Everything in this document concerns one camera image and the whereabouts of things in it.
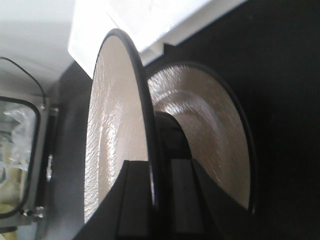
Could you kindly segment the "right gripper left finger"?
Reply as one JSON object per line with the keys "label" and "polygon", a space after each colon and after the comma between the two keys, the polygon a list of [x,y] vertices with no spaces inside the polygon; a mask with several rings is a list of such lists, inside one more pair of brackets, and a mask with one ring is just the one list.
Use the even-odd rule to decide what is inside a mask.
{"label": "right gripper left finger", "polygon": [[147,161],[124,161],[116,182],[76,240],[149,240],[150,172]]}

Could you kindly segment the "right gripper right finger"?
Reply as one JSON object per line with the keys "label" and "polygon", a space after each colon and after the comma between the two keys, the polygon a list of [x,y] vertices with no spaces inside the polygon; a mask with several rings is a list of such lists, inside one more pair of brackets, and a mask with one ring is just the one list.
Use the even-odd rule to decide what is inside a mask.
{"label": "right gripper right finger", "polygon": [[171,161],[175,240],[256,240],[253,216],[226,194],[194,159]]}

